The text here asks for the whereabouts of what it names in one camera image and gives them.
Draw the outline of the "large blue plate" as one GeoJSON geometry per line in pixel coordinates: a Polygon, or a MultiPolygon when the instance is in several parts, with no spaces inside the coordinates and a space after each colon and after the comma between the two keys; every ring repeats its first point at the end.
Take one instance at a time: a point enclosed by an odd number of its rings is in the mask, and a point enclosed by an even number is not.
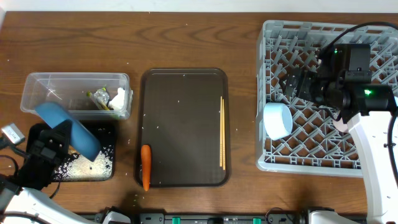
{"type": "Polygon", "coordinates": [[[71,122],[70,145],[91,162],[97,158],[101,150],[99,140],[60,104],[45,102],[36,106],[35,112],[51,128],[69,120],[71,122]]]}

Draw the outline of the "light blue rice bowl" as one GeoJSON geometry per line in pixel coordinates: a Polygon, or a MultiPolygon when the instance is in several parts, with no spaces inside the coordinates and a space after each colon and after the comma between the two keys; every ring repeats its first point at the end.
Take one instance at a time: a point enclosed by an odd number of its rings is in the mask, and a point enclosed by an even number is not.
{"type": "Polygon", "coordinates": [[[288,106],[283,103],[266,103],[263,120],[266,133],[273,141],[287,137],[292,133],[292,114],[288,106]]]}

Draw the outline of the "snack wrapper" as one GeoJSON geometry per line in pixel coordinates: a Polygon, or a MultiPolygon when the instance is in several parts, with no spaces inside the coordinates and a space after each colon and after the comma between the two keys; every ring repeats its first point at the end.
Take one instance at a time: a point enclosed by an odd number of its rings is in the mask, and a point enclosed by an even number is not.
{"type": "Polygon", "coordinates": [[[86,95],[97,106],[99,110],[109,111],[108,102],[110,96],[105,87],[97,89],[95,93],[87,91],[86,95]]]}

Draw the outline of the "pink plastic cup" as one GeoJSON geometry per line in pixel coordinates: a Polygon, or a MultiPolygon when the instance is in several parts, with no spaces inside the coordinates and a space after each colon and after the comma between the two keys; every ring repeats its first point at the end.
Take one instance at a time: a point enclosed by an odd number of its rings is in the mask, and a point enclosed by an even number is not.
{"type": "Polygon", "coordinates": [[[348,132],[348,125],[343,122],[342,118],[338,121],[333,120],[333,125],[339,132],[342,133],[348,132]]]}

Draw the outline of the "orange carrot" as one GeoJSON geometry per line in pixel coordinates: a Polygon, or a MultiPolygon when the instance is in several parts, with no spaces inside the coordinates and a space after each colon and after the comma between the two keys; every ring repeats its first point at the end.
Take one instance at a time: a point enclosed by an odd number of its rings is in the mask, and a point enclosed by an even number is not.
{"type": "Polygon", "coordinates": [[[142,185],[147,192],[150,189],[150,175],[152,167],[152,153],[149,145],[141,147],[142,185]]]}

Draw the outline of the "white paper napkin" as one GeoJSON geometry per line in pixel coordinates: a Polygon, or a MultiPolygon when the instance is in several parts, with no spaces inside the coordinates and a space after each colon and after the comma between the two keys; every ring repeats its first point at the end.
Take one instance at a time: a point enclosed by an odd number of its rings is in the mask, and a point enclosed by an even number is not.
{"type": "Polygon", "coordinates": [[[124,107],[125,93],[124,88],[118,88],[118,94],[109,101],[108,107],[113,110],[121,110],[124,107]]]}

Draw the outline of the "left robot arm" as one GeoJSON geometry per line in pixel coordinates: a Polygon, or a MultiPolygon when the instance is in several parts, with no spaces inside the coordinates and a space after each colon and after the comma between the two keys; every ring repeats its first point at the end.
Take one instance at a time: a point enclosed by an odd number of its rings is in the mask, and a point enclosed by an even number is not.
{"type": "Polygon", "coordinates": [[[67,119],[42,132],[25,152],[17,148],[25,137],[16,125],[1,128],[1,149],[10,147],[24,158],[21,167],[13,159],[14,173],[1,176],[1,223],[91,223],[42,192],[51,183],[55,168],[68,157],[71,129],[67,119]]]}

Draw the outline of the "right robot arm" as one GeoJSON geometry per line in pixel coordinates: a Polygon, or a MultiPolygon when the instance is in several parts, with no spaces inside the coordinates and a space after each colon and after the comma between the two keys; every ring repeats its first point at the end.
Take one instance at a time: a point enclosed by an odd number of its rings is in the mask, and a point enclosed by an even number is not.
{"type": "Polygon", "coordinates": [[[321,50],[317,71],[294,68],[279,83],[287,96],[338,110],[359,157],[368,223],[397,223],[397,103],[389,85],[373,84],[368,44],[321,50]]]}

